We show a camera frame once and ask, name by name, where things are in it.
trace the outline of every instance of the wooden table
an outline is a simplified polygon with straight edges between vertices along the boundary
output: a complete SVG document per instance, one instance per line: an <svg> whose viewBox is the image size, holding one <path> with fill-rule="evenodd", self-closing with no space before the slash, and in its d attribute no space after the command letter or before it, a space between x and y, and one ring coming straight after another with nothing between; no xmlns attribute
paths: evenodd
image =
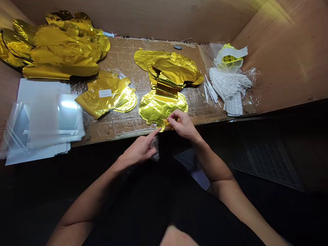
<svg viewBox="0 0 328 246"><path fill-rule="evenodd" d="M101 70L118 69L129 77L131 85L137 90L138 105L128 113L111 111L98 121L88 117L85 118L86 136L82 141L72 143L73 147L141 136L156 129L155 124L147 125L138 113L141 98L151 90L148 73L135 64L133 59L134 53L139 48L180 53L194 60L202 74L207 74L197 44L126 38L109 38L109 40L111 49L106 58L99 62L99 67ZM174 49L175 45L180 45L183 49ZM228 119L226 112L219 106L215 106L212 100L209 100L209 103L206 102L203 84L198 87L186 87L181 93L187 98L188 113L195 125Z"/></svg>

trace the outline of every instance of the gold foil balloon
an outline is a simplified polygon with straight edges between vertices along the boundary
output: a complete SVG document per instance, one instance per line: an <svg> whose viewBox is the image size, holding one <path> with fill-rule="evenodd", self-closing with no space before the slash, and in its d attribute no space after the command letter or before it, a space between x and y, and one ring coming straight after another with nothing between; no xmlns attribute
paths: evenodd
<svg viewBox="0 0 328 246"><path fill-rule="evenodd" d="M99 71L98 78L88 83L88 91L75 101L96 119L111 109L126 113L138 102L136 90L129 87L130 83L129 78L120 79L116 73Z"/></svg>
<svg viewBox="0 0 328 246"><path fill-rule="evenodd" d="M147 124L157 128L167 125L166 118L175 110L188 111L188 104L181 91L187 84L199 85L204 81L195 62L183 55L164 51L144 51L134 54L134 61L148 72L152 91L143 96L139 105L140 116Z"/></svg>
<svg viewBox="0 0 328 246"><path fill-rule="evenodd" d="M48 64L29 64L23 68L25 78L43 78L43 79L65 79L69 80L70 74L61 72L55 66Z"/></svg>
<svg viewBox="0 0 328 246"><path fill-rule="evenodd" d="M2 39L2 33L0 32L0 59L10 66L14 67L16 70L20 71L26 64L20 59L15 57L12 53L9 52L6 45Z"/></svg>
<svg viewBox="0 0 328 246"><path fill-rule="evenodd" d="M27 42L35 46L34 35L38 31L38 28L34 25L28 24L23 20L15 19L13 20L14 30Z"/></svg>
<svg viewBox="0 0 328 246"><path fill-rule="evenodd" d="M4 43L13 55L21 57L24 60L31 60L30 53L34 48L33 45L11 29L4 28L2 35Z"/></svg>
<svg viewBox="0 0 328 246"><path fill-rule="evenodd" d="M2 32L0 58L18 70L26 66L26 78L68 80L70 76L96 75L96 62L110 50L103 31L93 28L82 12L75 17L66 10L49 13L46 20L48 26L37 27L15 19L15 31Z"/></svg>
<svg viewBox="0 0 328 246"><path fill-rule="evenodd" d="M167 58L170 57L171 54L165 51L144 51L143 49L139 49L134 53L134 61L136 64L141 67L141 69L148 71L147 65L148 62L151 61L151 63L154 62L154 58L159 59L159 58Z"/></svg>
<svg viewBox="0 0 328 246"><path fill-rule="evenodd" d="M172 98L158 95L156 90L151 90L140 101L139 115L148 125L156 123L157 128L162 128L162 132L166 126L166 119L176 109L188 112L187 99L183 94L178 92L177 98Z"/></svg>

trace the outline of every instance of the white paper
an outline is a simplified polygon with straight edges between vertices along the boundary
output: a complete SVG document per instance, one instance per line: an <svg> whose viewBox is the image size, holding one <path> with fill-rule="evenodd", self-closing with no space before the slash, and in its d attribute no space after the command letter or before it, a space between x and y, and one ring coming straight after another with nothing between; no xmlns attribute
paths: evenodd
<svg viewBox="0 0 328 246"><path fill-rule="evenodd" d="M109 97L112 96L112 90L108 89L108 90L100 90L99 91L99 97Z"/></svg>

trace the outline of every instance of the hand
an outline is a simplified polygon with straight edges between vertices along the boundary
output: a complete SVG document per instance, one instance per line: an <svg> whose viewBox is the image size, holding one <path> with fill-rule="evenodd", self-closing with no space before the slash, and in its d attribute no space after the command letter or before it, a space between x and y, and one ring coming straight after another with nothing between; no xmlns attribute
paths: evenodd
<svg viewBox="0 0 328 246"><path fill-rule="evenodd" d="M180 136L188 139L189 141L196 143L197 141L203 140L187 113L176 109L172 114L170 114L167 121Z"/></svg>
<svg viewBox="0 0 328 246"><path fill-rule="evenodd" d="M153 138L159 133L161 128L152 131L148 136L138 137L134 143L118 158L118 168L126 169L137 163L142 163L156 154L155 147L150 148Z"/></svg>

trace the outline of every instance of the stack of gold foil balloons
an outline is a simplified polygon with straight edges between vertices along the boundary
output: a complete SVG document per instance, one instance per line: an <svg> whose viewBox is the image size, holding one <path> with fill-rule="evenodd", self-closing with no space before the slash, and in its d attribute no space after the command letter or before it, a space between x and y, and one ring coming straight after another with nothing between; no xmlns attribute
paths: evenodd
<svg viewBox="0 0 328 246"><path fill-rule="evenodd" d="M187 84L199 85L204 81L195 62L175 52L136 51L134 61L148 72L151 92L144 95L139 105L141 118L157 128L166 126L166 119L175 110L188 112L186 97L181 91Z"/></svg>
<svg viewBox="0 0 328 246"><path fill-rule="evenodd" d="M33 26L13 21L14 31L3 29L0 58L13 68L23 70L26 78L69 79L99 72L97 62L110 49L101 29L92 27L85 13L68 11L46 15L48 26Z"/></svg>

